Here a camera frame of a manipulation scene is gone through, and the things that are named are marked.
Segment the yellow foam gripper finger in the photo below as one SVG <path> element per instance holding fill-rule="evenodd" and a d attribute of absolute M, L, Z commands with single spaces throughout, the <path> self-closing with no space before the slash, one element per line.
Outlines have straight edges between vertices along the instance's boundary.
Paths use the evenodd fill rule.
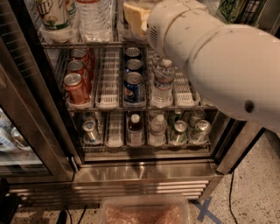
<path fill-rule="evenodd" d="M 139 37 L 146 35 L 146 25 L 155 4 L 151 1 L 125 1 L 124 16 L 131 30 Z"/>

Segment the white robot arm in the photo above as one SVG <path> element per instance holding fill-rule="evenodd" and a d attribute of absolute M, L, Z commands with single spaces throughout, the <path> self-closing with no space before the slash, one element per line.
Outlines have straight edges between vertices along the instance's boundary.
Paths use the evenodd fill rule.
<path fill-rule="evenodd" d="M 197 0 L 127 0 L 132 31 L 226 115 L 280 132 L 280 41 L 224 24 Z"/>

